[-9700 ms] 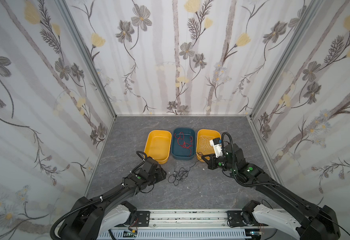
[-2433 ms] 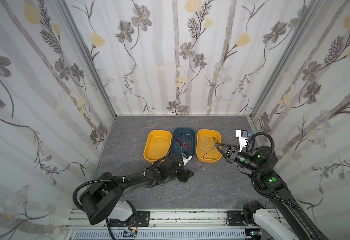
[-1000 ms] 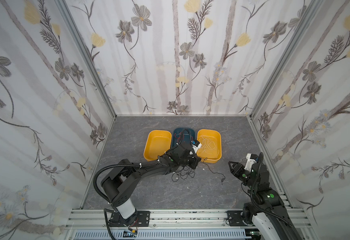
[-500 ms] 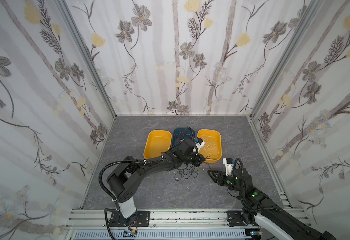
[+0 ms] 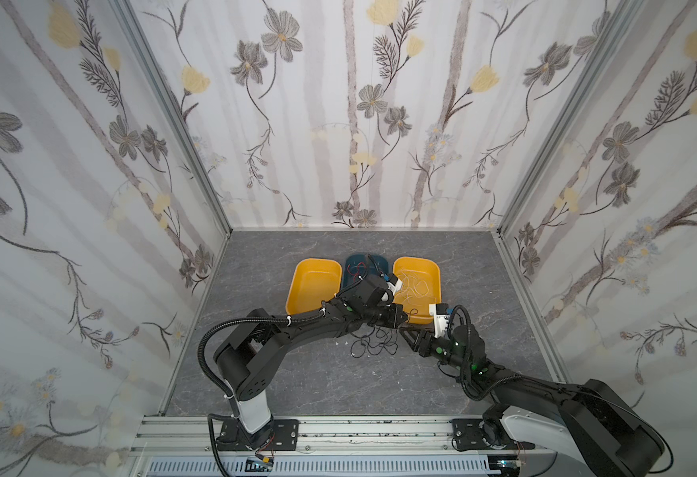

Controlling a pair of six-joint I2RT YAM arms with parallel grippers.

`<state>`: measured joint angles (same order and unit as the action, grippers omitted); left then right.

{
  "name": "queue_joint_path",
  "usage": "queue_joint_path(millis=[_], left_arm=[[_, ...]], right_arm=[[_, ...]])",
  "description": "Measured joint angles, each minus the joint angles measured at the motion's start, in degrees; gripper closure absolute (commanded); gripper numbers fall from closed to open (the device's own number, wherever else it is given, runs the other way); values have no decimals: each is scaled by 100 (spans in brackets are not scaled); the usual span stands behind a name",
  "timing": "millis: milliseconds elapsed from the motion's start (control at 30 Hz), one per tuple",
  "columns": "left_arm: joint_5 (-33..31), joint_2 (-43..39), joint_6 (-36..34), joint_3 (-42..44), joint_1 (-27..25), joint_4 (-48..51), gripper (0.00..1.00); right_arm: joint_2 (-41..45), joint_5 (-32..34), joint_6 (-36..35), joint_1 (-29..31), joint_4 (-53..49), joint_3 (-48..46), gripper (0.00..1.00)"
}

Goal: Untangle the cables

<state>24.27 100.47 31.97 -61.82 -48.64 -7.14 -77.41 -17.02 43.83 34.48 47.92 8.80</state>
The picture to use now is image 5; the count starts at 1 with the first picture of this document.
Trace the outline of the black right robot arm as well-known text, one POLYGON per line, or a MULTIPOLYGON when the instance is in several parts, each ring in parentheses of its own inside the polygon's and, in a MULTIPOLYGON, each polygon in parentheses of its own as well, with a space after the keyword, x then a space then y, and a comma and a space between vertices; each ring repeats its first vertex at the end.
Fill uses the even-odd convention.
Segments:
POLYGON ((428 325, 412 324, 401 306, 391 322, 412 350, 454 370, 472 401, 491 399, 483 415, 486 434, 516 439, 507 420, 525 411, 566 429, 581 460, 597 476, 648 476, 656 463, 674 457, 666 439, 605 383, 563 384, 513 371, 487 357, 485 341, 464 306, 437 315, 428 325))

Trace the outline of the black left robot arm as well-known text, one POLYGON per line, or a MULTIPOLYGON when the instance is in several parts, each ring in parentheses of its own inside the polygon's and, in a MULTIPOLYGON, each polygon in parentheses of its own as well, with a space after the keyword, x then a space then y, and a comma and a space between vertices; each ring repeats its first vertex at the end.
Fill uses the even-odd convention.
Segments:
POLYGON ((198 365, 229 401, 237 425, 257 442, 273 426, 266 389, 286 355, 363 326, 399 328, 408 321, 403 306, 394 302, 402 288, 402 279, 394 274, 370 274, 312 311, 270 315, 256 309, 207 331, 197 345, 198 365))

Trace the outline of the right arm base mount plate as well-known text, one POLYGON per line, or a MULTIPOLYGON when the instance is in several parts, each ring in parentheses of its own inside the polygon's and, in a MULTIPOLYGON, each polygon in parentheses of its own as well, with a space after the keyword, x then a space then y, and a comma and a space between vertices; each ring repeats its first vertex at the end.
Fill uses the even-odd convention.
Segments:
POLYGON ((471 450, 532 450, 530 442, 517 441, 507 435, 495 419, 453 419, 452 444, 457 451, 471 450))

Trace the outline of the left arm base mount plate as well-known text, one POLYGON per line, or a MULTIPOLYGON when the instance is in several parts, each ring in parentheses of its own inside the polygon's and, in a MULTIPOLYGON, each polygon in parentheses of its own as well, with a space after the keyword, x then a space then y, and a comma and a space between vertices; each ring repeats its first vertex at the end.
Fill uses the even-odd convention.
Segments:
POLYGON ((255 433, 248 432, 232 417, 213 423, 219 424, 213 437, 219 451, 295 451, 299 440, 298 419, 273 419, 255 433))

